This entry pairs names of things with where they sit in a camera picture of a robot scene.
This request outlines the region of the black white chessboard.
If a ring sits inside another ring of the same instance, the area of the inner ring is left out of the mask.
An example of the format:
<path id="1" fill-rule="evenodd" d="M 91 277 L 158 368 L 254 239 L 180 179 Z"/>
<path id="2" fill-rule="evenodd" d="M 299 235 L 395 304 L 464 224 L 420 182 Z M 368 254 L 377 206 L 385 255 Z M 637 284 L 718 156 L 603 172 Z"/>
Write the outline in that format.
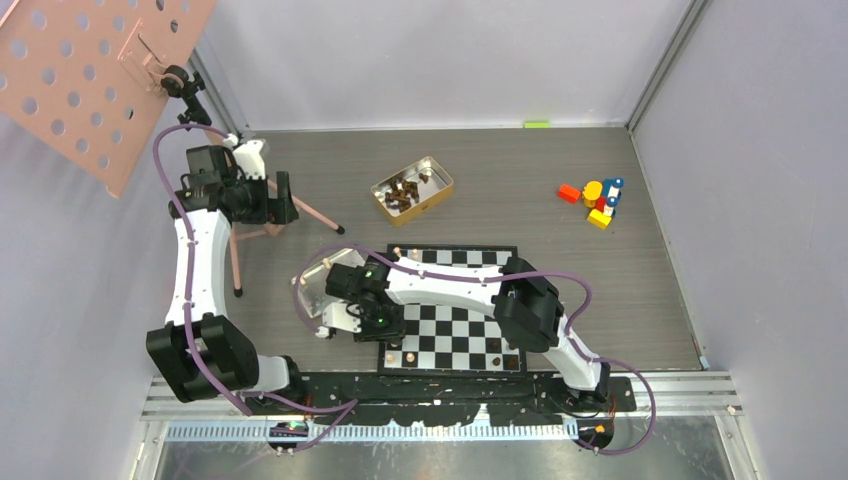
<path id="1" fill-rule="evenodd" d="M 515 246 L 439 245 L 390 243 L 388 248 L 425 263 L 453 267 L 502 267 L 518 254 Z M 520 375 L 527 371 L 524 351 L 510 346 L 501 336 L 497 322 L 467 309 L 412 304 L 405 307 L 406 336 L 400 344 L 379 345 L 377 371 L 396 375 Z M 414 364 L 405 356 L 413 352 Z M 394 366 L 385 357 L 395 357 Z M 504 357 L 517 356 L 517 370 L 504 367 Z M 493 358 L 502 360 L 499 367 Z"/>

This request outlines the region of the silver tin lid tray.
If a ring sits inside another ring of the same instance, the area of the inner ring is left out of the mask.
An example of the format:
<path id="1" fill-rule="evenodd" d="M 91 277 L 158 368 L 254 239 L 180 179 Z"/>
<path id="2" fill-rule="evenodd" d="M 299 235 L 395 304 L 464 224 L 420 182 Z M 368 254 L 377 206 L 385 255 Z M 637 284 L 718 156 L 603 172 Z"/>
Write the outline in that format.
<path id="1" fill-rule="evenodd" d="M 296 305 L 303 317 L 312 322 L 321 316 L 330 303 L 337 301 L 336 297 L 325 293 L 326 280 L 333 266 L 339 264 L 356 267 L 363 266 L 364 263 L 365 258 L 358 250 L 344 248 L 342 245 L 325 247 L 314 254 L 307 265 L 290 281 Z"/>

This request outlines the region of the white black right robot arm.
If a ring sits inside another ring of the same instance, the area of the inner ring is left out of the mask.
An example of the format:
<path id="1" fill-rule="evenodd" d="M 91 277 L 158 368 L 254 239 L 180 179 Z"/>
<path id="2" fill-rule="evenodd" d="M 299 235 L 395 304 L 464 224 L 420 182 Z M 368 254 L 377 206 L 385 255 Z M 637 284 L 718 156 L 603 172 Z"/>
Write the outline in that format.
<path id="1" fill-rule="evenodd" d="M 611 395 L 610 365 L 573 331 L 549 273 L 516 256 L 503 266 L 454 267 L 409 257 L 371 254 L 364 264 L 333 264 L 325 280 L 331 298 L 318 336 L 341 330 L 357 342 L 397 341 L 406 334 L 404 309 L 434 305 L 493 319 L 511 345 L 543 355 L 562 376 L 574 403 L 596 410 Z"/>

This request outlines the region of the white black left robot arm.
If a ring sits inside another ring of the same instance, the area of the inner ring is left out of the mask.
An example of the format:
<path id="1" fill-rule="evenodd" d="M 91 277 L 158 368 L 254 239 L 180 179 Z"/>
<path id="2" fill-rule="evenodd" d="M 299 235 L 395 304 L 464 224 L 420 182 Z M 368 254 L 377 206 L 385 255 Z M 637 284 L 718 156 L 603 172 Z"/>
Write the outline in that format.
<path id="1" fill-rule="evenodd" d="M 178 241 L 174 297 L 162 328 L 146 335 L 146 350 L 178 400 L 215 398 L 223 391 L 268 392 L 280 412 L 298 412 L 307 398 L 302 375 L 288 355 L 263 356 L 229 319 L 225 260 L 235 223 L 286 225 L 299 213 L 281 171 L 282 189 L 269 195 L 265 178 L 252 178 L 221 145 L 187 150 L 188 172 L 170 201 Z"/>

